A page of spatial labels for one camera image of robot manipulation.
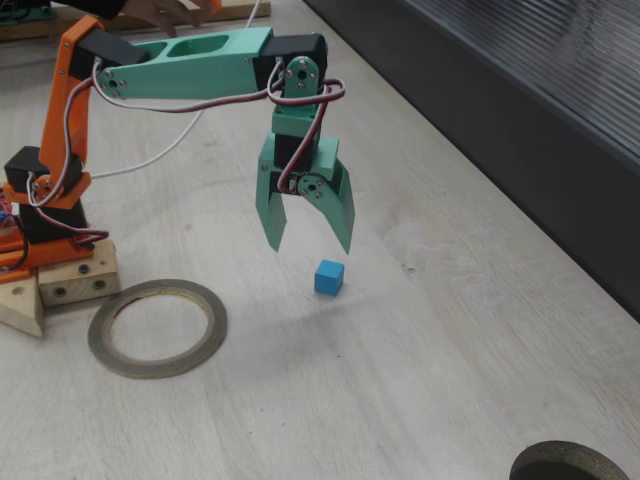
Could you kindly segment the person's hand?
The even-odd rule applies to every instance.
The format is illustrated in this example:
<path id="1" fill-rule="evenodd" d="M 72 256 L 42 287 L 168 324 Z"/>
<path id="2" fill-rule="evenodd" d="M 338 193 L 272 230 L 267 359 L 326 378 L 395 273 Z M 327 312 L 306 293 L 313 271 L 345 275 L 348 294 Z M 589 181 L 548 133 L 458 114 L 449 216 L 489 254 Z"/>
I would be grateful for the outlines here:
<path id="1" fill-rule="evenodd" d="M 120 13 L 146 21 L 175 38 L 176 23 L 198 28 L 205 15 L 216 14 L 221 9 L 219 1 L 194 0 L 192 4 L 194 9 L 177 0 L 128 0 Z"/>

